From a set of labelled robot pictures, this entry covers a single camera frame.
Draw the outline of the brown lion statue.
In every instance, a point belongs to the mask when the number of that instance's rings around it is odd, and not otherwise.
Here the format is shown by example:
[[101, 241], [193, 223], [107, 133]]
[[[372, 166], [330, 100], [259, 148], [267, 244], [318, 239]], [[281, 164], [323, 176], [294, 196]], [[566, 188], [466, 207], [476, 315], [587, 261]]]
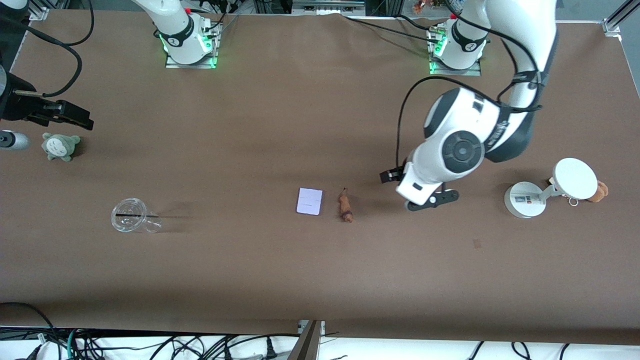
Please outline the brown lion statue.
[[350, 199], [348, 197], [348, 189], [346, 187], [344, 187], [343, 190], [340, 192], [338, 196], [338, 203], [339, 203], [340, 218], [345, 223], [353, 223], [354, 214], [352, 212]]

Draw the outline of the grey Totoro plush toy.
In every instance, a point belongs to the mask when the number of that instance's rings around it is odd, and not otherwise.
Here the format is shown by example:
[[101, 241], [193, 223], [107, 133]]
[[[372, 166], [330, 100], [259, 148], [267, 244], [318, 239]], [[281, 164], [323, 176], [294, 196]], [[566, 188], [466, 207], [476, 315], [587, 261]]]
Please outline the grey Totoro plush toy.
[[59, 158], [64, 162], [73, 160], [76, 146], [82, 141], [80, 136], [66, 136], [49, 132], [43, 133], [42, 139], [41, 148], [45, 151], [48, 161]]

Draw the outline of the clear plastic cup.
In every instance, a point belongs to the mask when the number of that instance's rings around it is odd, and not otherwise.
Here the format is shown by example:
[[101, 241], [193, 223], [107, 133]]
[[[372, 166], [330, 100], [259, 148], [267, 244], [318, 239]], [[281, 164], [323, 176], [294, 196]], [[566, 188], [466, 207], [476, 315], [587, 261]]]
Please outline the clear plastic cup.
[[[115, 214], [141, 214], [144, 218], [116, 217]], [[110, 223], [122, 233], [157, 233], [162, 229], [163, 219], [147, 207], [139, 198], [126, 198], [120, 201], [110, 214]]]

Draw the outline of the brown table cover sheet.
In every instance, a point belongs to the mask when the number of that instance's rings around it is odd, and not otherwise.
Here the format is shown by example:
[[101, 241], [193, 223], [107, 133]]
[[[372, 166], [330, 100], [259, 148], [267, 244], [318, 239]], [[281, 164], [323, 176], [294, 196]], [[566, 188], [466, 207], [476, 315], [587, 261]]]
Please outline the brown table cover sheet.
[[[0, 302], [55, 326], [341, 337], [640, 345], [640, 98], [618, 39], [560, 23], [530, 146], [410, 212], [379, 173], [397, 118], [428, 74], [425, 46], [338, 14], [245, 15], [216, 69], [167, 69], [150, 18], [98, 11], [64, 99], [94, 129], [1, 121], [27, 150], [0, 150]], [[44, 133], [80, 136], [49, 161]], [[608, 196], [553, 197], [533, 218], [505, 207], [563, 158]], [[300, 188], [323, 191], [297, 213]], [[353, 223], [342, 220], [347, 189]], [[121, 232], [137, 198], [160, 231]]]

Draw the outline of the white round desk lamp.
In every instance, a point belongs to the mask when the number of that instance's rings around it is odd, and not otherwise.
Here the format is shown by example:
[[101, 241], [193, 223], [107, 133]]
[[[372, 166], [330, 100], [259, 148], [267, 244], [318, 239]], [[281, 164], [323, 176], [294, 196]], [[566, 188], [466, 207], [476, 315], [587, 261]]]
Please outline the white round desk lamp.
[[508, 187], [503, 203], [516, 218], [531, 219], [546, 210], [551, 198], [565, 198], [571, 207], [578, 207], [597, 190], [594, 170], [580, 159], [567, 157], [556, 162], [547, 187], [542, 188], [529, 181], [517, 182]]

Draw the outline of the grey equipment box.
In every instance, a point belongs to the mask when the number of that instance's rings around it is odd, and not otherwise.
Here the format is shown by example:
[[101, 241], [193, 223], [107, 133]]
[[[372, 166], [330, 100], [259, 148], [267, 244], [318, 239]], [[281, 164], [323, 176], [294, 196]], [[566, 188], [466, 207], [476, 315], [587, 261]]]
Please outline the grey equipment box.
[[366, 16], [366, 2], [365, 0], [292, 0], [291, 14]]

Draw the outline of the aluminium profile beam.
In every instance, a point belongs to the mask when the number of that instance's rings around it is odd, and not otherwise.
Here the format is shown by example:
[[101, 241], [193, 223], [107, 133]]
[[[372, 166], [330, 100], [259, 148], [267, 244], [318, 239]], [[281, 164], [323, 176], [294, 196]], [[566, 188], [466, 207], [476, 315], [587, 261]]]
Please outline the aluminium profile beam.
[[286, 360], [317, 360], [320, 340], [326, 334], [325, 321], [300, 320], [299, 337]]

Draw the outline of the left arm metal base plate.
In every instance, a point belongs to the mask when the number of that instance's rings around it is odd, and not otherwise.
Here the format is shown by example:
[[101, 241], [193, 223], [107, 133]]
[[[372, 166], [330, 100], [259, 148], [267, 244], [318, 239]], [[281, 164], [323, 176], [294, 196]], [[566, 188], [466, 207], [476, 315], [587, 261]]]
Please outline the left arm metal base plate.
[[441, 59], [444, 50], [450, 48], [452, 41], [446, 35], [446, 29], [440, 26], [430, 26], [425, 31], [427, 39], [430, 41], [427, 46], [429, 51], [429, 74], [439, 76], [481, 76], [482, 66], [480, 60], [476, 59], [472, 66], [465, 69], [455, 69], [447, 66]]

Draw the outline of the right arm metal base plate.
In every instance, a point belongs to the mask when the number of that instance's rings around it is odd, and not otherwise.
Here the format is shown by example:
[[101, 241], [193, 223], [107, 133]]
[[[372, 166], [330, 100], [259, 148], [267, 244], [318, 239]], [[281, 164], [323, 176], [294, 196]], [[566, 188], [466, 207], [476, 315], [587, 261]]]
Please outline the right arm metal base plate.
[[170, 46], [161, 38], [163, 50], [166, 54], [165, 68], [167, 69], [215, 69], [217, 68], [218, 53], [221, 41], [221, 23], [213, 23], [210, 27], [204, 27], [202, 34], [198, 35], [196, 47], [188, 48], [196, 55], [202, 55], [201, 59], [189, 64], [177, 62], [170, 52]]

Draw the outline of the brown plush bear keychain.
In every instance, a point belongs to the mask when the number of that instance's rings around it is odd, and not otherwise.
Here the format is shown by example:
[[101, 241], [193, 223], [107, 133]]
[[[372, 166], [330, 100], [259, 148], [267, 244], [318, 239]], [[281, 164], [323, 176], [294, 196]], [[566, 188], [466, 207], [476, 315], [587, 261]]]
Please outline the brown plush bear keychain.
[[[598, 180], [597, 181], [597, 188], [596, 191], [594, 193], [594, 195], [590, 196], [590, 198], [586, 198], [586, 199], [582, 199], [583, 202], [588, 202], [588, 203], [599, 203], [601, 202], [604, 198], [606, 198], [606, 196], [608, 196], [609, 194], [609, 189], [607, 187], [607, 185]], [[581, 202], [580, 199], [574, 199], [569, 197], [567, 199], [567, 203], [569, 203], [569, 205], [571, 205], [572, 207], [576, 207], [579, 203]]]

